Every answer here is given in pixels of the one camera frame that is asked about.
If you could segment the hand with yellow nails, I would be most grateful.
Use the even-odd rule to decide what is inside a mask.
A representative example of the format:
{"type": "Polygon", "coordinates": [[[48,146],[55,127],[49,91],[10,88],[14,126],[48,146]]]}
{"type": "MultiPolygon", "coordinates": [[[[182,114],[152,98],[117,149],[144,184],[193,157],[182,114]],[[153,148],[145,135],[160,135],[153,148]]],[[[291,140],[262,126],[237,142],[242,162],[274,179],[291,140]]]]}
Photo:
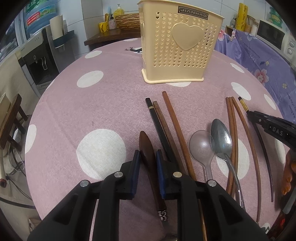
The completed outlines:
{"type": "Polygon", "coordinates": [[[293,180],[293,174],[295,174],[295,152],[289,150],[285,157],[285,168],[283,171],[283,179],[281,185],[282,195],[286,195],[291,190],[291,182],[293,180]]]}

